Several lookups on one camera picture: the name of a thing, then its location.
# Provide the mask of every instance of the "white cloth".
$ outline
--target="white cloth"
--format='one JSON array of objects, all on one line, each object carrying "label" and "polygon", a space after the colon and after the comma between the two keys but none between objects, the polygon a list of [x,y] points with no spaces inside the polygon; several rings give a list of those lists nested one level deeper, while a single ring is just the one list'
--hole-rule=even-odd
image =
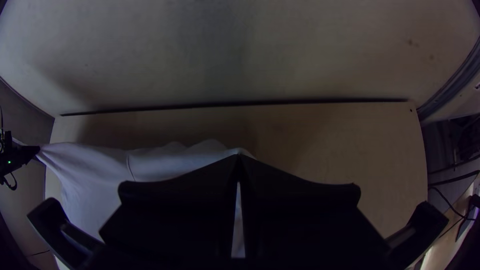
[{"label": "white cloth", "polygon": [[[66,142],[42,146],[37,158],[60,180],[62,207],[70,222],[102,241],[100,228],[121,204],[117,193],[120,183],[168,180],[237,154],[252,156],[242,148],[227,149],[216,140],[189,148],[171,142],[131,151]],[[232,256],[245,257],[240,186]]]}]

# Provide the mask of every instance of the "wooden board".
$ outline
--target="wooden board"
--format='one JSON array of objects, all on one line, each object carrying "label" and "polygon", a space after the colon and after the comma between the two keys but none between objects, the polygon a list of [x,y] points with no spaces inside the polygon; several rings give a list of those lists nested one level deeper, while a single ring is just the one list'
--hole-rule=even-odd
[{"label": "wooden board", "polygon": [[[387,237],[427,199],[420,124],[408,102],[193,108],[58,117],[51,143],[122,149],[217,139],[309,181],[361,187],[358,207]],[[47,173],[46,196],[60,197]]]}]

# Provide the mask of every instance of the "black plastic part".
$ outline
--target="black plastic part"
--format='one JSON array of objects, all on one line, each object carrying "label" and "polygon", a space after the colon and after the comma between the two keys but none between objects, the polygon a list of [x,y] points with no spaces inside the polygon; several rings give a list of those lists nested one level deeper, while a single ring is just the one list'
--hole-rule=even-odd
[{"label": "black plastic part", "polygon": [[389,253],[389,261],[399,269],[405,269],[430,247],[448,223],[449,219],[431,204],[420,203],[405,226],[409,230],[400,231],[407,235],[396,233],[386,239],[391,244],[397,238],[403,238]]},{"label": "black plastic part", "polygon": [[10,148],[5,145],[4,152],[0,153],[0,176],[6,176],[28,164],[38,152],[40,152],[39,146]]},{"label": "black plastic part", "polygon": [[172,264],[232,253],[236,156],[160,182],[123,182],[122,205],[101,228],[109,246]]},{"label": "black plastic part", "polygon": [[[231,258],[240,183],[246,258]],[[122,205],[100,229],[69,223],[50,198],[29,215],[71,269],[405,269],[448,220],[421,203],[387,240],[357,208],[354,184],[313,183],[243,155],[176,179],[124,182]]]}]

